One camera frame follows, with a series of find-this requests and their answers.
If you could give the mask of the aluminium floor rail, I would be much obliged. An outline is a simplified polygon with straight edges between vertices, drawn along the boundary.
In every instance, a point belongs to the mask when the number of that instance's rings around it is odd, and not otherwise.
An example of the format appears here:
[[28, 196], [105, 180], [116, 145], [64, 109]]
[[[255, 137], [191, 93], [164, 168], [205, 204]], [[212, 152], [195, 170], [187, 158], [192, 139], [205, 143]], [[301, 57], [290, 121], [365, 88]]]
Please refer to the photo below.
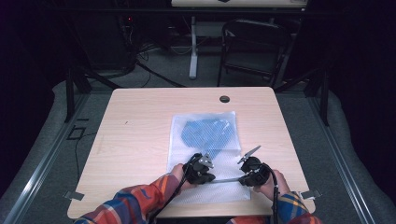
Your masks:
[[357, 182], [347, 165], [347, 162], [340, 150], [340, 147], [338, 146], [332, 134], [331, 128], [325, 125], [318, 112], [319, 105], [317, 100], [315, 98], [308, 97], [307, 102], [309, 103], [320, 129], [324, 133], [325, 138], [330, 145], [330, 154], [332, 156], [332, 160], [335, 164], [338, 174], [343, 181], [348, 197], [355, 208], [361, 224], [376, 224], [375, 219], [362, 196], [361, 190], [358, 187]]
[[55, 97], [54, 105], [20, 170], [0, 197], [0, 224], [22, 224], [89, 98], [89, 94], [80, 95], [75, 114], [65, 122], [65, 99]]

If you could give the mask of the black folding chair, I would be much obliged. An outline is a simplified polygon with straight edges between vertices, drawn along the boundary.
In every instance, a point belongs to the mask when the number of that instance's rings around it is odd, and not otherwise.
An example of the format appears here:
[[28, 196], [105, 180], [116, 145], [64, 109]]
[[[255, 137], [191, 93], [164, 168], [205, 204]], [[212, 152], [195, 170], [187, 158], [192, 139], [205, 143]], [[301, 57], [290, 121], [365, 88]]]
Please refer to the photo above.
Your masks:
[[234, 70], [260, 76], [274, 87], [290, 44], [290, 33], [278, 24], [246, 19], [227, 21], [221, 29], [217, 86], [222, 70]]

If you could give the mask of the blue cloth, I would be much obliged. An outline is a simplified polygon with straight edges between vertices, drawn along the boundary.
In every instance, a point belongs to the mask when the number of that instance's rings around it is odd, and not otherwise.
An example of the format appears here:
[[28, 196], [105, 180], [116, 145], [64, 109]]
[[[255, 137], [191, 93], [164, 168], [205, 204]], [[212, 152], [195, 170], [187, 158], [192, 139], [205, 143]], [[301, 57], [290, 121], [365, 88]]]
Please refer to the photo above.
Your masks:
[[233, 125], [225, 119], [199, 119], [187, 121], [181, 139], [187, 147], [199, 149], [215, 159], [234, 139]]

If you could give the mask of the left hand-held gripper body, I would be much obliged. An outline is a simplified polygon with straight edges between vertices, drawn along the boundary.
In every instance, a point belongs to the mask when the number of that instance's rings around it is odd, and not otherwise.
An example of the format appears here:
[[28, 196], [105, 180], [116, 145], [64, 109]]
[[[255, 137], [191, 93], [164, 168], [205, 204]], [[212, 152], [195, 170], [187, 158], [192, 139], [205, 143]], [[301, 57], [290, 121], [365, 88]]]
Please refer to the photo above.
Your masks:
[[205, 175], [214, 164], [209, 154], [195, 153], [184, 165], [184, 178], [193, 185], [205, 184]]

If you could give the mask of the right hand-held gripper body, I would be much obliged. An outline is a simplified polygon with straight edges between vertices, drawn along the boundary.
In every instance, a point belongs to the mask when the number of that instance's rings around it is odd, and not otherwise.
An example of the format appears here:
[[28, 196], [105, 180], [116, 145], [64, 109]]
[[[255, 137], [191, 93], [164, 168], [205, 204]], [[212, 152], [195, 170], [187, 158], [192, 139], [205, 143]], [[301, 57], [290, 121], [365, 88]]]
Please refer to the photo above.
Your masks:
[[252, 154], [259, 148], [260, 146], [251, 149], [238, 162], [238, 164], [242, 163], [240, 170], [244, 175], [248, 176], [246, 181], [250, 182], [253, 187], [263, 185], [271, 174], [271, 169], [266, 163], [261, 162], [257, 157], [252, 156]]

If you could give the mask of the grey tape piece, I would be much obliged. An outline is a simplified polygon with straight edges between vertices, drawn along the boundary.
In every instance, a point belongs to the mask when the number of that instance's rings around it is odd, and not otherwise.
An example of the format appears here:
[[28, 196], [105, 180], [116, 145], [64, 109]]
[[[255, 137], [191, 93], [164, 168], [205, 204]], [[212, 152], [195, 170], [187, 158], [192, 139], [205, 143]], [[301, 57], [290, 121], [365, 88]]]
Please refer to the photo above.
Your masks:
[[318, 189], [311, 189], [308, 191], [302, 191], [300, 195], [304, 200], [315, 200], [320, 197], [322, 193]]
[[69, 200], [78, 200], [78, 201], [81, 201], [81, 200], [84, 198], [84, 195], [83, 195], [82, 193], [75, 192], [75, 191], [67, 191], [67, 192], [64, 194], [64, 197], [65, 197], [66, 199], [69, 199]]

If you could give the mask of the white desk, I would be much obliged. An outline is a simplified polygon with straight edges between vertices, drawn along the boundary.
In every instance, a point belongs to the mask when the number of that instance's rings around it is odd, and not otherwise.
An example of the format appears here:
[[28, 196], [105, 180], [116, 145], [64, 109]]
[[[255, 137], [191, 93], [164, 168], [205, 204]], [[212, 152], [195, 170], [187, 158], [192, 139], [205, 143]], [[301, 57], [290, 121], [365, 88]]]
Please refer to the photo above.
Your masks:
[[[299, 8], [306, 7], [308, 0], [172, 0], [172, 7], [192, 7], [202, 9], [204, 7], [234, 7], [234, 8]], [[197, 40], [196, 40], [196, 20], [195, 16], [191, 16], [191, 67], [190, 79], [197, 77]]]

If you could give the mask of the black metal stand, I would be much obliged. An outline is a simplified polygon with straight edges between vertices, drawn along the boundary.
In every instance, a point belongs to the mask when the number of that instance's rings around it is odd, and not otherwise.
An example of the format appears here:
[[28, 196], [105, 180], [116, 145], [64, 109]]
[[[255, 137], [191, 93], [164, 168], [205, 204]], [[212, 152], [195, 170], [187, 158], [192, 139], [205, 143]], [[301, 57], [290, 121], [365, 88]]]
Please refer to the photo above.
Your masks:
[[88, 67], [78, 65], [70, 67], [65, 77], [67, 104], [65, 122], [68, 122], [75, 114], [74, 87], [77, 87], [78, 90], [83, 94], [88, 94], [92, 91], [92, 86], [89, 83], [87, 76], [93, 77], [94, 79], [108, 86], [112, 90], [120, 88], [119, 85], [113, 83], [105, 77], [100, 76], [98, 73], [94, 72]]
[[275, 92], [283, 92], [298, 83], [308, 80], [308, 84], [304, 88], [304, 95], [307, 97], [314, 97], [320, 91], [319, 101], [319, 117], [322, 122], [328, 126], [328, 103], [329, 103], [329, 79], [330, 76], [325, 66], [314, 68], [307, 73], [287, 81], [285, 84], [275, 88]]

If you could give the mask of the black equipment rack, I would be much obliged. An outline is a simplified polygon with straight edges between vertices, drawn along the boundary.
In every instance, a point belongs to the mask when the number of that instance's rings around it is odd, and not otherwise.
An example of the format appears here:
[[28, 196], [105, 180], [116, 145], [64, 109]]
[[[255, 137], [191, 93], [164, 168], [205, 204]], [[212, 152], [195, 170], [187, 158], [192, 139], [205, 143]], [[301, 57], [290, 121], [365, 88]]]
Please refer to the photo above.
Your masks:
[[77, 14], [73, 20], [93, 69], [127, 71], [134, 68], [134, 55], [127, 49], [114, 15]]

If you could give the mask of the person's right hand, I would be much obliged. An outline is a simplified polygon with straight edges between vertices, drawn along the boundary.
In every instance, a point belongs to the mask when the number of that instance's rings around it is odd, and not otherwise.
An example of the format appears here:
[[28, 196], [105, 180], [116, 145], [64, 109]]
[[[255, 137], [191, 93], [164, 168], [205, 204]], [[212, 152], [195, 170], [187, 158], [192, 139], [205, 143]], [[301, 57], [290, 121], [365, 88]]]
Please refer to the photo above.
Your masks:
[[274, 174], [276, 176], [277, 184], [275, 184], [273, 177], [270, 175], [268, 180], [263, 185], [253, 188], [255, 192], [262, 193], [270, 201], [272, 201], [275, 198], [274, 195], [275, 185], [278, 186], [278, 196], [282, 196], [290, 192], [290, 188], [283, 174], [278, 170], [274, 170]]

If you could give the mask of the person's left hand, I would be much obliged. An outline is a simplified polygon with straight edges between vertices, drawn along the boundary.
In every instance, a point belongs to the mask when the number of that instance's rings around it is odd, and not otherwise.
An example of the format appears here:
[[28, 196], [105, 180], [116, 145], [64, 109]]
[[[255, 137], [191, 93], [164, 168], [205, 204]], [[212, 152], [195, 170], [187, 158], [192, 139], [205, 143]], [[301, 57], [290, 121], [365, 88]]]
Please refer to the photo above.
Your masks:
[[[179, 163], [179, 164], [175, 165], [173, 167], [172, 171], [171, 171], [171, 174], [174, 175], [177, 178], [179, 183], [181, 183], [182, 182], [182, 178], [184, 176], [183, 164]], [[195, 188], [195, 185], [191, 184], [188, 181], [185, 181], [183, 183], [183, 185], [181, 186], [180, 190], [183, 191], [183, 190], [186, 190], [186, 189], [193, 189], [193, 188]]]

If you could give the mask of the white mesh laundry bag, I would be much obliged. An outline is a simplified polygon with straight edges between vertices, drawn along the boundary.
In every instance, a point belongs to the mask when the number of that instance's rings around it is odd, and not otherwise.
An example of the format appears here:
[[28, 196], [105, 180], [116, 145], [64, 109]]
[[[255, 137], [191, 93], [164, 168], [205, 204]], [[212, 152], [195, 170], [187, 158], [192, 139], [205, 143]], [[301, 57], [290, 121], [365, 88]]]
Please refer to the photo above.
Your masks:
[[214, 167], [209, 170], [216, 178], [194, 189], [187, 189], [176, 196], [173, 204], [190, 203], [229, 203], [247, 201], [250, 199], [250, 189], [242, 186], [237, 179], [243, 175], [238, 161], [242, 158], [238, 138], [236, 115], [232, 112], [204, 113], [204, 114], [178, 114], [173, 116], [170, 129], [170, 144], [168, 152], [167, 169], [171, 170], [179, 163], [185, 163], [195, 153], [202, 153], [199, 149], [187, 147], [181, 133], [187, 121], [199, 119], [225, 119], [235, 130], [234, 139], [215, 158], [211, 159]]

